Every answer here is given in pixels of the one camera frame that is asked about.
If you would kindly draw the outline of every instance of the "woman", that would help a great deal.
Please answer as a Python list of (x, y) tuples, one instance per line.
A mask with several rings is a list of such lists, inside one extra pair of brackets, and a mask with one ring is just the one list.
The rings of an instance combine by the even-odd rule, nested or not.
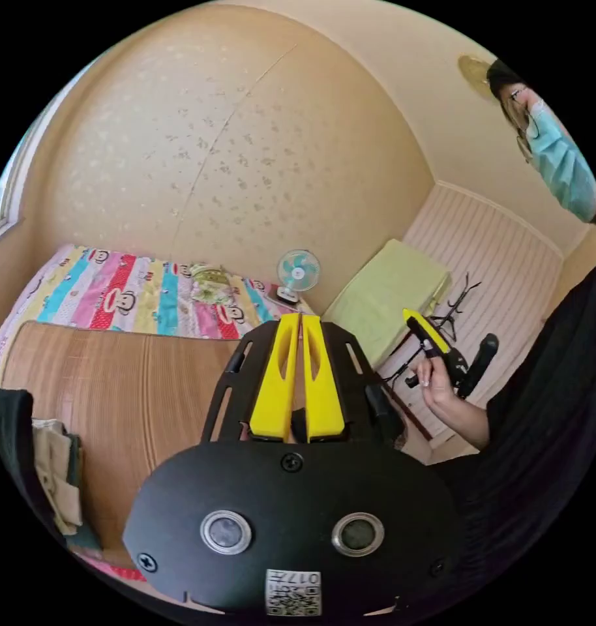
[[(574, 140), (547, 104), (500, 60), (487, 72), (492, 93), (516, 132), (525, 159), (561, 206), (596, 225), (596, 181)], [(487, 412), (454, 395), (441, 359), (417, 367), (431, 412), (479, 450), (490, 440)]]
[[(520, 149), (561, 206), (596, 225), (596, 183), (563, 125), (500, 61), (488, 71)], [(491, 581), (548, 529), (596, 452), (596, 267), (564, 298), (505, 387), (482, 410), (457, 398), (441, 359), (417, 367), (427, 406), (480, 452), (430, 466), (449, 486), (464, 546), (424, 619)]]

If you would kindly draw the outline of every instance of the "screw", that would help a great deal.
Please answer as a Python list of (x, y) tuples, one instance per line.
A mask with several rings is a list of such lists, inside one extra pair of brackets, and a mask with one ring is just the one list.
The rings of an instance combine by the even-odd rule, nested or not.
[(138, 554), (137, 562), (143, 570), (150, 572), (151, 574), (156, 572), (156, 561), (149, 554), (146, 554), (145, 552)]
[(280, 466), (285, 471), (300, 471), (303, 467), (303, 458), (294, 452), (290, 452), (280, 460)]
[(443, 568), (444, 568), (443, 559), (438, 559), (430, 566), (430, 569), (428, 570), (428, 572), (430, 573), (431, 576), (436, 578), (443, 572)]

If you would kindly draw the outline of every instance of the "yellow-green cushion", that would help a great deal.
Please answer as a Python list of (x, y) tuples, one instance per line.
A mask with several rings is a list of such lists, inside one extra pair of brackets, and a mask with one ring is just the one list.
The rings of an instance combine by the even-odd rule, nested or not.
[(353, 333), (376, 367), (406, 330), (402, 309), (429, 314), (449, 286), (446, 266), (390, 239), (344, 287), (323, 319)]

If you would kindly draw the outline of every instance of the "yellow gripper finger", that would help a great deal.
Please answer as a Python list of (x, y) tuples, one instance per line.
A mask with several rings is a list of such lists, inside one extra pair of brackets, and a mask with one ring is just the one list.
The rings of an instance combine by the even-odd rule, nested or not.
[(421, 313), (418, 313), (418, 311), (414, 311), (410, 308), (403, 308), (402, 317), (405, 323), (407, 323), (410, 318), (415, 319), (426, 335), (429, 336), (436, 347), (439, 348), (442, 354), (450, 352), (450, 345), (448, 345), (447, 341), (440, 335), (440, 332)]
[[(257, 437), (281, 439), (290, 434), (291, 403), (296, 374), (300, 313), (280, 318), (272, 352), (250, 417), (250, 431)], [(282, 367), (287, 362), (285, 376)]]
[[(320, 318), (315, 315), (303, 316), (303, 353), (307, 441), (341, 435), (344, 431), (344, 416)], [(317, 374), (313, 376), (312, 372), (316, 370)]]

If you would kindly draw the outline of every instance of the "ceiling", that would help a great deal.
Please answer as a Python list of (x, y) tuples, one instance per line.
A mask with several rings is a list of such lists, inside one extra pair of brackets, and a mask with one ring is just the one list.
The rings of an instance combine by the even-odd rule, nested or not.
[(463, 79), (462, 54), (488, 50), (449, 26), (381, 0), (217, 0), (293, 18), (336, 42), (372, 73), (406, 118), (436, 181), (514, 213), (564, 255), (587, 231), (528, 166), (497, 104)]

